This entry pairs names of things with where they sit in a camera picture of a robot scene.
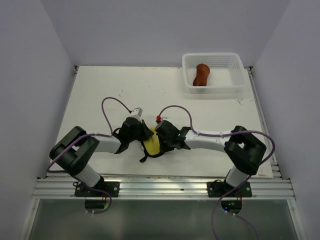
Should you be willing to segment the brown microfiber towel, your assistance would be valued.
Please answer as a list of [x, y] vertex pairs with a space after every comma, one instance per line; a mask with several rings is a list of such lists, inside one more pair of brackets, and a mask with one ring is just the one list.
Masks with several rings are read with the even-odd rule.
[[192, 85], [194, 87], [205, 87], [207, 86], [208, 77], [211, 70], [210, 68], [203, 63], [200, 63], [196, 66], [196, 76], [193, 80]]

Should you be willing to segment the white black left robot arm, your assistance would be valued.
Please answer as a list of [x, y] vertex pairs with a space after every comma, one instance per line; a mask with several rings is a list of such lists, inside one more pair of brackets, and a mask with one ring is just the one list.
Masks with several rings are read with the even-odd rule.
[[131, 142], [149, 140], [154, 133], [143, 120], [127, 117], [118, 131], [111, 135], [87, 133], [75, 126], [50, 151], [51, 165], [58, 164], [66, 173], [86, 185], [92, 196], [103, 193], [102, 177], [88, 162], [95, 151], [121, 154]]

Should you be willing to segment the yellow microfiber towel black trim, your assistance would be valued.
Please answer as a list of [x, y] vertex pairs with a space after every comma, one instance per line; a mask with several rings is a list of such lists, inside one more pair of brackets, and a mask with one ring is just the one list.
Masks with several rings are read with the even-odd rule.
[[159, 158], [165, 154], [164, 152], [160, 151], [160, 142], [155, 128], [155, 126], [150, 128], [153, 133], [152, 137], [141, 142], [144, 157], [139, 160], [140, 163], [144, 163], [147, 158]]

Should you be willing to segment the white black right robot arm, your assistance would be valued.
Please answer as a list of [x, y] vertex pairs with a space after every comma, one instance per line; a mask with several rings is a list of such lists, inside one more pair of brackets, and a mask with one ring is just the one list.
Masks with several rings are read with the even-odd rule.
[[266, 145], [237, 125], [230, 132], [214, 134], [213, 132], [193, 132], [191, 127], [178, 129], [168, 120], [162, 120], [155, 127], [161, 153], [175, 149], [206, 149], [227, 154], [233, 163], [223, 181], [223, 192], [235, 196], [241, 190], [241, 183], [258, 172], [267, 150]]

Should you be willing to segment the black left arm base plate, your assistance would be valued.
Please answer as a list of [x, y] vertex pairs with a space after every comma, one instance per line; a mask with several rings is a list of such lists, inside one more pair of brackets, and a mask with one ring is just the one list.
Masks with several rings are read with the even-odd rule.
[[118, 181], [100, 181], [91, 190], [85, 187], [80, 182], [72, 184], [75, 187], [74, 196], [83, 198], [105, 197], [106, 194], [101, 191], [107, 192], [111, 197], [118, 197], [120, 190], [120, 183]]

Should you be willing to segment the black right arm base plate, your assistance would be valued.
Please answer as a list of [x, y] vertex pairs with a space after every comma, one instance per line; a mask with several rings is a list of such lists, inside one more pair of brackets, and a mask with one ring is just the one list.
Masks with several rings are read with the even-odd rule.
[[[206, 187], [207, 187], [207, 193], [209, 198], [220, 198], [221, 196], [223, 196], [224, 194], [226, 194], [227, 192], [231, 191], [234, 188], [233, 186], [220, 180], [209, 181], [206, 183]], [[236, 190], [233, 190], [226, 197], [227, 198], [239, 198], [239, 197], [250, 198], [252, 196], [253, 194], [251, 190], [251, 185], [249, 182], [246, 182]]]

